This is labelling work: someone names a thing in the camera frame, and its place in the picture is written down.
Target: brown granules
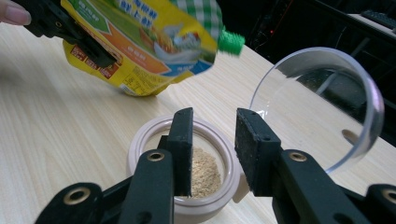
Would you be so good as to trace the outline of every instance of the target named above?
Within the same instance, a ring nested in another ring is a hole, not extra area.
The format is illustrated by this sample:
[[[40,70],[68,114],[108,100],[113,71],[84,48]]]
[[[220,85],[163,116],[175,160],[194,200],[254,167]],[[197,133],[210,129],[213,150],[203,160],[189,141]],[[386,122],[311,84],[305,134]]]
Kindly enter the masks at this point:
[[[199,147],[193,148],[191,196],[204,198],[216,192],[221,185],[215,158]]]

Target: fingernail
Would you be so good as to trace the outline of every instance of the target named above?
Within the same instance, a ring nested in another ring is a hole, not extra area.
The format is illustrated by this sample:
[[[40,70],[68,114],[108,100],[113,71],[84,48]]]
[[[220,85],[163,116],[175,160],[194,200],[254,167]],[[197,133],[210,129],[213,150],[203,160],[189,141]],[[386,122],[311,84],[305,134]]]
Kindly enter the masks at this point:
[[[32,18],[30,13],[23,8],[8,6],[6,10],[6,20],[15,25],[28,25]]]

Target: wooden table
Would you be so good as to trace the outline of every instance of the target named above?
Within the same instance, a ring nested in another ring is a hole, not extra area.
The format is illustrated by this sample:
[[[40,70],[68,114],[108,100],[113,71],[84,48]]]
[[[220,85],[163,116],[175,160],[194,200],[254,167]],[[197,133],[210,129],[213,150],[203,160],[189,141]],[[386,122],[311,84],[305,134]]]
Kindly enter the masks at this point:
[[[249,48],[239,58],[220,53],[200,76],[137,98],[69,65],[61,42],[0,24],[0,223],[33,223],[71,184],[107,189],[123,180],[134,134],[158,116],[192,106],[194,116],[233,142],[236,108],[248,108],[272,67]],[[396,149],[379,139],[362,161],[332,178],[364,194],[371,183],[396,185],[395,174]],[[207,221],[274,222],[271,199],[251,194]]]

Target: clear plastic lid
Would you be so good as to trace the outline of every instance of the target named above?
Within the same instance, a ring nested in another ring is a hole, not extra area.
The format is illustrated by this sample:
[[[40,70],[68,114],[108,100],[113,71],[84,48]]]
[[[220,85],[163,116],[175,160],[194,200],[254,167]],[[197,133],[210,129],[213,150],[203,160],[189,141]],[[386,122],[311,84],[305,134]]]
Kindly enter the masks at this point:
[[[262,78],[250,103],[284,149],[311,154],[327,173],[361,159],[379,136],[382,96],[367,72],[337,49],[292,53]]]

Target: green checkered pattern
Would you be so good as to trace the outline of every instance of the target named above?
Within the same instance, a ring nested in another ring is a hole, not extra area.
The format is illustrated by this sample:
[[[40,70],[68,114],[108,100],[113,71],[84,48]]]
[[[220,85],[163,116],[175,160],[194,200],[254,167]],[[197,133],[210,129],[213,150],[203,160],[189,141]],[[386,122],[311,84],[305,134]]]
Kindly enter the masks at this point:
[[[223,24],[221,9],[216,0],[170,0],[172,4],[194,17],[216,40],[219,40]]]

